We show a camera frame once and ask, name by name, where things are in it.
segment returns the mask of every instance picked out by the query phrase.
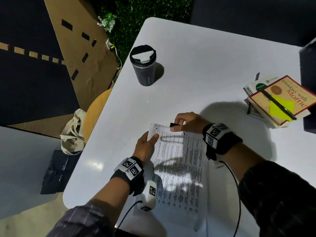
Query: stack of books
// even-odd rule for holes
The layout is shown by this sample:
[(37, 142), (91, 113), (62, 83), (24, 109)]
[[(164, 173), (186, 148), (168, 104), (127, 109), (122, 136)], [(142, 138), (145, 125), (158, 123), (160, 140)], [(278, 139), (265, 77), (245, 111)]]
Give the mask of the stack of books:
[(291, 121), (310, 115), (316, 95), (288, 75), (257, 74), (256, 80), (244, 87), (248, 95), (248, 114), (261, 118), (273, 127), (287, 127)]

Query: travel mug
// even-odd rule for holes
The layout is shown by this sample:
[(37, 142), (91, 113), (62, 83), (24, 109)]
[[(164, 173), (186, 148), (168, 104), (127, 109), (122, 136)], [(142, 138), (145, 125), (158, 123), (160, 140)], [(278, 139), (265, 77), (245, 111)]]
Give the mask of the travel mug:
[(151, 86), (155, 81), (156, 51), (148, 45), (134, 47), (130, 60), (138, 82), (145, 87)]

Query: green circle logo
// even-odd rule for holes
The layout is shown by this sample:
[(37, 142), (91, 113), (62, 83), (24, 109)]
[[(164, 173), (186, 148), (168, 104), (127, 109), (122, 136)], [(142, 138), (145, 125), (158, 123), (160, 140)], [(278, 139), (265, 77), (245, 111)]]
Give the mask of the green circle logo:
[(265, 84), (263, 84), (263, 83), (258, 83), (258, 84), (256, 85), (256, 90), (257, 90), (257, 91), (260, 91), (261, 89), (263, 89), (263, 88), (265, 88), (265, 87), (267, 87)]

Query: hand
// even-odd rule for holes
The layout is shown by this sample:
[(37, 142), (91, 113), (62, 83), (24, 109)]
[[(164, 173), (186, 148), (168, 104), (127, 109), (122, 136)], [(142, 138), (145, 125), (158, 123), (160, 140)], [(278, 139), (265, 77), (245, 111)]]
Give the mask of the hand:
[(211, 124), (211, 122), (205, 120), (200, 115), (195, 114), (194, 112), (179, 113), (176, 116), (174, 123), (179, 125), (171, 127), (170, 130), (172, 132), (189, 131), (200, 134), (202, 134), (204, 127)]
[(147, 137), (148, 137), (148, 131), (145, 134), (143, 134), (142, 137), (138, 139), (136, 147), (135, 147), (135, 151), (133, 153), (133, 156), (136, 156), (137, 158), (141, 160), (143, 167), (148, 161), (152, 146), (155, 145), (155, 143), (157, 142), (159, 135), (154, 134), (149, 141), (147, 141)]

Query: wristband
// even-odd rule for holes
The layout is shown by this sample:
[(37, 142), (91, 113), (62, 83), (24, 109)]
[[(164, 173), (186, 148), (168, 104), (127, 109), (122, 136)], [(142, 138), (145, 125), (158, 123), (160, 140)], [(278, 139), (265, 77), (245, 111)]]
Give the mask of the wristband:
[(204, 127), (202, 133), (207, 144), (206, 156), (212, 160), (216, 160), (216, 154), (226, 154), (231, 147), (242, 142), (240, 137), (222, 123), (209, 124)]
[(130, 194), (139, 195), (144, 191), (145, 181), (143, 176), (144, 170), (139, 158), (132, 156), (125, 158), (115, 169), (112, 178), (118, 177), (129, 184)]

